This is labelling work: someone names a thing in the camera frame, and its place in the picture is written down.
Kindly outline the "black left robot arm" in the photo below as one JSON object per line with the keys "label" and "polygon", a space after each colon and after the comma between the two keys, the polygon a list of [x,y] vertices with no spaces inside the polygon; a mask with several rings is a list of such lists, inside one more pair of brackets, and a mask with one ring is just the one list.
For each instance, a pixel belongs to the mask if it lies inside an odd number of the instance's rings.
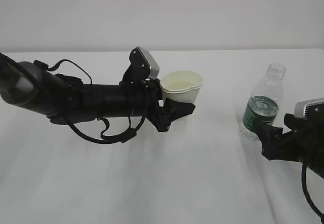
{"label": "black left robot arm", "polygon": [[143,117],[159,132],[193,113],[195,105],[178,99],[163,100],[159,66],[139,47],[129,56],[130,66],[118,85],[85,84],[57,73],[41,61],[15,62],[1,55],[1,98],[8,104],[45,115],[51,123],[77,124],[103,118]]}

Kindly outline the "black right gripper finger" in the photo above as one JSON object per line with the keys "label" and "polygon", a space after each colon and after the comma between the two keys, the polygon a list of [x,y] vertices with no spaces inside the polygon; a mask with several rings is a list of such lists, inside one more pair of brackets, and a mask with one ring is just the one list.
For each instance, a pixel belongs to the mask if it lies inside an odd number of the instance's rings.
{"label": "black right gripper finger", "polygon": [[305,133],[308,130],[308,121],[303,118],[297,118],[293,114],[285,114],[284,125],[294,133]]}
{"label": "black right gripper finger", "polygon": [[273,141],[280,139],[283,133],[283,128],[274,127],[265,122],[256,123],[254,129],[262,145],[270,145]]}

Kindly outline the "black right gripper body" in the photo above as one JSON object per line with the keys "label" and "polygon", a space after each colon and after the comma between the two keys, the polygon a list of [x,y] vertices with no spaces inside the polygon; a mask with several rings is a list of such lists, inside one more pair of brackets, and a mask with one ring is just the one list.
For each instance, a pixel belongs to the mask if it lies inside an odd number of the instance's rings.
{"label": "black right gripper body", "polygon": [[270,145],[262,145],[262,155],[272,160],[292,161],[309,164],[318,163],[319,128],[308,126],[307,132],[282,133],[280,139]]}

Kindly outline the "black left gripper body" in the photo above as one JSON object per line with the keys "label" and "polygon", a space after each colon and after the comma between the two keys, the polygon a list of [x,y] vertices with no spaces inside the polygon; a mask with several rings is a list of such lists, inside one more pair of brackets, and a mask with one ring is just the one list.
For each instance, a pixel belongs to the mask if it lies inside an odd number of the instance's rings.
{"label": "black left gripper body", "polygon": [[141,125],[147,119],[158,132],[168,132],[171,120],[159,101],[162,100],[160,80],[142,80],[141,88],[144,95],[144,110]]}

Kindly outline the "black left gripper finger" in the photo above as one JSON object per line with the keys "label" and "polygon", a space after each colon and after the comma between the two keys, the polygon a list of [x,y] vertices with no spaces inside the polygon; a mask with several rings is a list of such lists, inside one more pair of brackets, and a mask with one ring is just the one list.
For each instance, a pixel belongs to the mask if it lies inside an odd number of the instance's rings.
{"label": "black left gripper finger", "polygon": [[193,114],[195,105],[188,102],[178,102],[170,98],[166,98],[162,106],[164,118],[172,123],[175,120]]}

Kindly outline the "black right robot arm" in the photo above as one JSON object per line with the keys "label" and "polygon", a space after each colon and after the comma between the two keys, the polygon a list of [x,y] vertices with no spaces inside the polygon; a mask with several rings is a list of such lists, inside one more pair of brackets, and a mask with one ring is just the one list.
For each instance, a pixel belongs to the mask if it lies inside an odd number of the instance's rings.
{"label": "black right robot arm", "polygon": [[284,124],[290,131],[259,122],[256,134],[262,144],[262,155],[272,160],[303,163],[310,151],[307,167],[323,177],[323,125],[285,114]]}

